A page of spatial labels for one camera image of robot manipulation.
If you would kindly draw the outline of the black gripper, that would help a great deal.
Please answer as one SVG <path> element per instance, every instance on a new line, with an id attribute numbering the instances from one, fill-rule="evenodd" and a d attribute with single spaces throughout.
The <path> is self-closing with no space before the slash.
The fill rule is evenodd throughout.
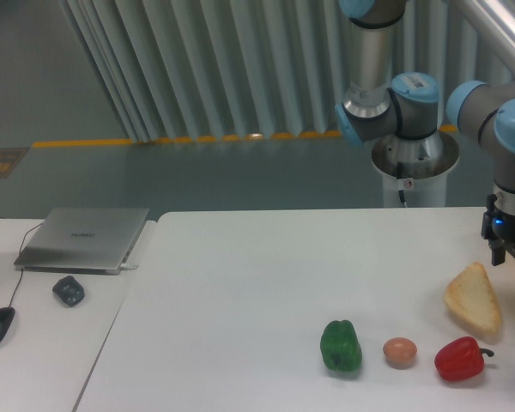
<path id="1" fill-rule="evenodd" d="M 487 196 L 487 210 L 483 214 L 482 237 L 501 239 L 490 242 L 491 264 L 498 266 L 506 261 L 506 245 L 514 244 L 515 259 L 515 194 L 493 193 Z"/>

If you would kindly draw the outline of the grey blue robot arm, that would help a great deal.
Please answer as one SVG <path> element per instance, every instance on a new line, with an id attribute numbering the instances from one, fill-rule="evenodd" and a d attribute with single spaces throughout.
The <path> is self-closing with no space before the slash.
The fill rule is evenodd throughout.
<path id="1" fill-rule="evenodd" d="M 340 7 L 353 28 L 350 85 L 335 107 L 342 136 L 353 144 L 373 142 L 385 206 L 443 205 L 458 148 L 437 129 L 439 85 L 419 72 L 387 75 L 405 2 L 343 1 Z M 456 7 L 515 76 L 515 4 L 458 1 Z M 493 159 L 494 189 L 482 217 L 482 237 L 493 264 L 515 259 L 515 78 L 500 86 L 465 82 L 451 93 L 445 111 Z"/>

